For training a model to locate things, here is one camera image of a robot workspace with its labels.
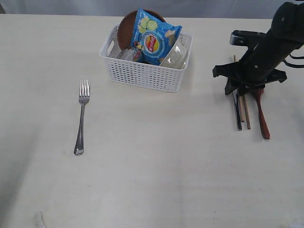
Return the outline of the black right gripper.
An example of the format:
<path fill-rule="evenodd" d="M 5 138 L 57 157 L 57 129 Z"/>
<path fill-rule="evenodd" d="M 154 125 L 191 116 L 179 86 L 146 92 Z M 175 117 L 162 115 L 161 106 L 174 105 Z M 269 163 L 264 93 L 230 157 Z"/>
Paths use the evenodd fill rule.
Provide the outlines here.
<path fill-rule="evenodd" d="M 285 2 L 276 11 L 266 36 L 256 45 L 247 47 L 239 61 L 214 66 L 214 77 L 225 76 L 228 79 L 225 94 L 233 95 L 238 131 L 242 131 L 242 122 L 236 90 L 245 95 L 265 88 L 268 83 L 284 82 L 286 73 L 276 67 L 303 45 L 304 5 Z"/>

